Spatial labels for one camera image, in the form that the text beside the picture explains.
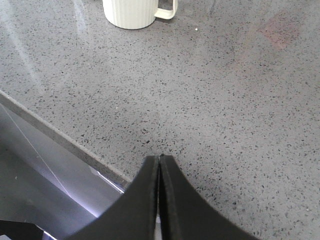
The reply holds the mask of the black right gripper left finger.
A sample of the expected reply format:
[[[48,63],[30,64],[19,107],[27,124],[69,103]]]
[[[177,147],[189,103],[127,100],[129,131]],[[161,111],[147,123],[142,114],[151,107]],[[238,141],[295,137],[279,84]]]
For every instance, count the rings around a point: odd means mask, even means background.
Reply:
[[[147,156],[119,199],[69,240],[153,240],[158,211],[159,159]]]

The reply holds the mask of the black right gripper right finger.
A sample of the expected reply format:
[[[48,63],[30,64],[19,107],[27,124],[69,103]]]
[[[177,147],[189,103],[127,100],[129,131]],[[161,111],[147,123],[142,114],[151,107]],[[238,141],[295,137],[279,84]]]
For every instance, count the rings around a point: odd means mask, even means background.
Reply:
[[[198,194],[173,156],[161,155],[159,166],[159,211],[164,240],[255,239]]]

